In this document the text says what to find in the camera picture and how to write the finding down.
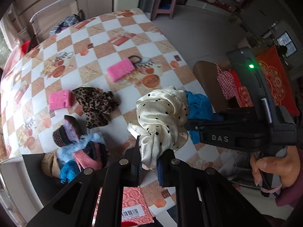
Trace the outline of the person's right hand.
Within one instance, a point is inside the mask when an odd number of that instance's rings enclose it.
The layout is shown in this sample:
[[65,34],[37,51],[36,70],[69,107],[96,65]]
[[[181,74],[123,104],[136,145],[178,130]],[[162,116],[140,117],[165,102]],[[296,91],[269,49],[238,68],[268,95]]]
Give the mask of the person's right hand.
[[285,157],[264,157],[257,159],[254,154],[250,157],[252,175],[255,185],[262,181],[261,172],[280,176],[282,187],[291,187],[299,177],[302,165],[302,150],[295,146],[287,147]]

